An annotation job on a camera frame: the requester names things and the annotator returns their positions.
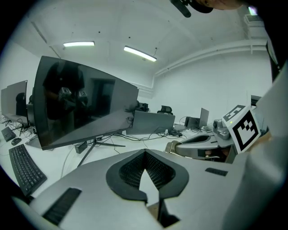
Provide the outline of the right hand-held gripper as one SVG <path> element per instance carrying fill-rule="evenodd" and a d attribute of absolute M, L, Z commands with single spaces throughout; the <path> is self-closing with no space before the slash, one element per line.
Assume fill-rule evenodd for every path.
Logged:
<path fill-rule="evenodd" d="M 206 160 L 225 158 L 221 148 L 234 146 L 240 154 L 247 151 L 260 137 L 261 131 L 249 106 L 236 105 L 221 119 L 215 119 L 212 128 L 213 135 L 201 134 L 184 139 L 175 146 L 175 153 L 183 157 Z M 216 138 L 217 142 L 207 142 Z"/>

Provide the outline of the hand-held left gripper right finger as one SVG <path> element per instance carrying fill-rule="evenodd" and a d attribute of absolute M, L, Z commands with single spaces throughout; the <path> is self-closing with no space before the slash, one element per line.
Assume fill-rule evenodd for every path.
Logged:
<path fill-rule="evenodd" d="M 145 230 L 225 230 L 247 156 L 227 164 L 145 150 L 145 169 L 160 196 L 158 218 L 148 215 Z"/>

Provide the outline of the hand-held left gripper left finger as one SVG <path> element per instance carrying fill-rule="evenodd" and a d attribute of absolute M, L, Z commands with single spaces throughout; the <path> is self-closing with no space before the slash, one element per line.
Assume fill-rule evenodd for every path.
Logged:
<path fill-rule="evenodd" d="M 162 230 L 144 202 L 122 199 L 107 185 L 106 172 L 135 151 L 86 163 L 40 193 L 30 204 L 40 216 L 68 189 L 81 190 L 59 227 L 63 230 Z"/>

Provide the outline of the person's right forearm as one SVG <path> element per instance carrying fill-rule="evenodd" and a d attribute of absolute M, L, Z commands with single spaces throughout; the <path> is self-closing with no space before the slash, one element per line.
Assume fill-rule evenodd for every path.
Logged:
<path fill-rule="evenodd" d="M 258 138 L 258 140 L 255 144 L 259 145 L 259 144 L 263 144 L 263 143 L 271 141 L 271 140 L 272 140 L 272 135 L 271 135 L 271 132 L 268 131 L 265 135 Z"/>

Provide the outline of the small black power brick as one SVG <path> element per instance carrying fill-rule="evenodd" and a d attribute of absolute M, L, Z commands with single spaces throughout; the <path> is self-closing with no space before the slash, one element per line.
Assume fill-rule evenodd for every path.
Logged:
<path fill-rule="evenodd" d="M 77 154 L 81 154 L 87 148 L 87 142 L 80 142 L 74 145 Z"/>

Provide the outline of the black office chair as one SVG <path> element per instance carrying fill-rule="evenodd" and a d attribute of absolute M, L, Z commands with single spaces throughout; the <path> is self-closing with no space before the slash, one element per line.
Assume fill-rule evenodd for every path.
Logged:
<path fill-rule="evenodd" d="M 141 103 L 137 101 L 137 105 L 135 108 L 136 111 L 142 111 L 142 112 L 149 112 L 149 105 L 147 103 Z"/>
<path fill-rule="evenodd" d="M 158 114 L 166 114 L 166 115 L 173 115 L 172 108 L 170 106 L 163 106 L 159 111 L 157 111 Z"/>

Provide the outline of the grey-backed monitor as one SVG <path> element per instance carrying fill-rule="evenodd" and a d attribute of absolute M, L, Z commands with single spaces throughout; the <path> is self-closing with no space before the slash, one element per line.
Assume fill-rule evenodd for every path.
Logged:
<path fill-rule="evenodd" d="M 174 115 L 136 111 L 131 128 L 126 130 L 128 135 L 144 135 L 172 131 Z"/>

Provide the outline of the large black keyboard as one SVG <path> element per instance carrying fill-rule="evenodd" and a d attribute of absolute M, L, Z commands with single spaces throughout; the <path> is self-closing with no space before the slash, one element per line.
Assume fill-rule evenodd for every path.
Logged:
<path fill-rule="evenodd" d="M 26 197 L 47 180 L 23 144 L 9 149 L 9 157 L 19 187 Z"/>

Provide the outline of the large curved black monitor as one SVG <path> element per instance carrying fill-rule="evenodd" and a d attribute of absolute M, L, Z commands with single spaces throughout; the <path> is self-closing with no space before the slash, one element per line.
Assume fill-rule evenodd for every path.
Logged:
<path fill-rule="evenodd" d="M 109 136 L 133 124 L 139 90 L 80 63 L 42 56 L 33 89 L 43 150 Z"/>

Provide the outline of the small black keyboard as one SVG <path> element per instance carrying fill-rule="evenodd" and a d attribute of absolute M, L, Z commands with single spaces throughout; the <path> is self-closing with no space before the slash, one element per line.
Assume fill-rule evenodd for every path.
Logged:
<path fill-rule="evenodd" d="M 1 133 L 6 142 L 13 140 L 16 137 L 16 134 L 9 127 L 2 129 Z"/>

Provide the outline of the fluorescent ceiling light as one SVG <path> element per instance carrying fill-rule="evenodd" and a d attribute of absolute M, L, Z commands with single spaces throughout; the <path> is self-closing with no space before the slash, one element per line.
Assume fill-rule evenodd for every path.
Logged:
<path fill-rule="evenodd" d="M 140 56 L 140 57 L 142 57 L 144 59 L 147 59 L 149 61 L 152 61 L 152 62 L 156 62 L 157 61 L 157 59 L 155 57 L 153 57 L 153 56 L 151 56 L 151 55 L 149 55 L 149 54 L 147 54 L 145 52 L 142 52 L 140 50 L 137 50 L 135 48 L 129 47 L 129 46 L 125 46 L 124 47 L 124 51 L 132 53 L 132 54 L 135 54 L 137 56 Z"/>
<path fill-rule="evenodd" d="M 65 48 L 67 47 L 76 47 L 76 46 L 95 46 L 94 41 L 77 41 L 77 42 L 66 42 L 63 43 Z"/>

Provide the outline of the white air conditioner vent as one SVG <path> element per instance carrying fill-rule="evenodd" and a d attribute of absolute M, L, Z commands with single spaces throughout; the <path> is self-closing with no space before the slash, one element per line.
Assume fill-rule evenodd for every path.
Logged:
<path fill-rule="evenodd" d="M 267 37 L 264 22 L 258 15 L 246 14 L 243 19 L 247 25 L 247 36 L 249 39 L 262 39 Z"/>

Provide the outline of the person's black shirt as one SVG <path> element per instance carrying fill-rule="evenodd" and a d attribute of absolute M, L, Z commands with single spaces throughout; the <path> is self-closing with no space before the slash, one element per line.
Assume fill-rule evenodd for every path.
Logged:
<path fill-rule="evenodd" d="M 257 9 L 263 20 L 269 41 L 271 75 L 274 81 L 288 61 L 288 0 L 243 0 L 247 6 Z"/>

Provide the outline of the white wall pipe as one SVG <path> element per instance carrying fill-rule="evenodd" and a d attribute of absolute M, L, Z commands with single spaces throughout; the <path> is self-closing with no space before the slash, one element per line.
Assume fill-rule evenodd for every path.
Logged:
<path fill-rule="evenodd" d="M 267 40 L 263 39 L 239 40 L 235 42 L 229 42 L 226 44 L 216 45 L 214 47 L 210 47 L 205 50 L 200 50 L 188 56 L 185 56 L 160 69 L 158 72 L 154 74 L 154 78 L 159 77 L 165 74 L 166 72 L 171 71 L 180 66 L 220 54 L 244 52 L 244 51 L 250 51 L 250 53 L 253 54 L 254 51 L 266 51 L 266 43 Z"/>

